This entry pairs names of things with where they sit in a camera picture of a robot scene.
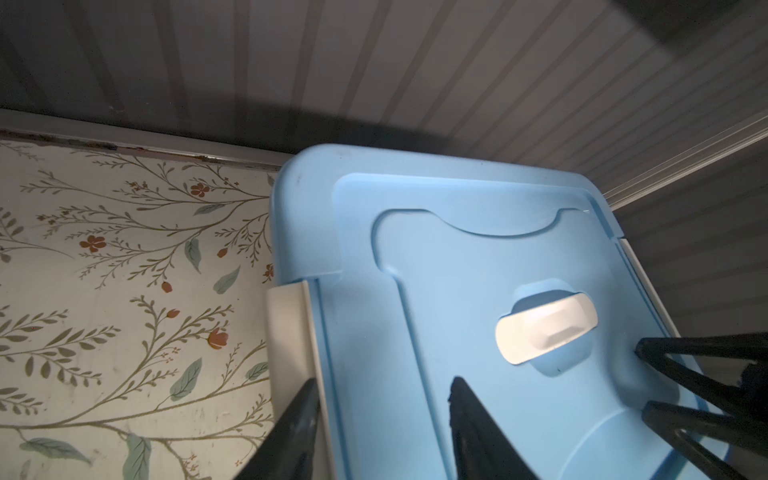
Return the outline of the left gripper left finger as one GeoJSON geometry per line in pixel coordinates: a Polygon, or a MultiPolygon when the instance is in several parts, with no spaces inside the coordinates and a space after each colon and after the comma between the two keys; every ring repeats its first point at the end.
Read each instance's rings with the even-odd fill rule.
{"type": "Polygon", "coordinates": [[[319,389],[316,379],[310,378],[234,479],[311,479],[319,415],[319,389]]]}

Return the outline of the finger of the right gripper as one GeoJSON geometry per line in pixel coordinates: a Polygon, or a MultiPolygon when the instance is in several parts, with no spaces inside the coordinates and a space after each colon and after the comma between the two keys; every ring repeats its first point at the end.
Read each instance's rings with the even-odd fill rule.
{"type": "Polygon", "coordinates": [[[767,458],[767,426],[758,420],[649,401],[642,411],[647,427],[709,479],[745,479],[699,442],[709,438],[767,458]]]}
{"type": "Polygon", "coordinates": [[[642,338],[635,354],[658,373],[728,414],[767,412],[767,334],[642,338]],[[708,360],[740,361],[740,379],[724,383],[701,370],[708,360]]]}

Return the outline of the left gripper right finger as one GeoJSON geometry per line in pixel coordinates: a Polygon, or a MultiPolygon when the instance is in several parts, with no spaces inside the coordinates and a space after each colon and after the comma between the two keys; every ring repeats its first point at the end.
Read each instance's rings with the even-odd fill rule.
{"type": "Polygon", "coordinates": [[[449,413],[458,479],[538,478],[462,377],[452,381],[449,413]]]}

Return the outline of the blue plastic bin lid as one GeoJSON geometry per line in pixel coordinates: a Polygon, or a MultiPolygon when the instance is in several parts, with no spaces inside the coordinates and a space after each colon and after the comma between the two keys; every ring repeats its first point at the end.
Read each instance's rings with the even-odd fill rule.
{"type": "Polygon", "coordinates": [[[587,178],[344,145],[281,169],[270,205],[272,397],[323,400],[318,473],[453,479],[464,379],[541,479],[698,479],[650,400],[703,401],[642,362],[670,332],[587,178]]]}

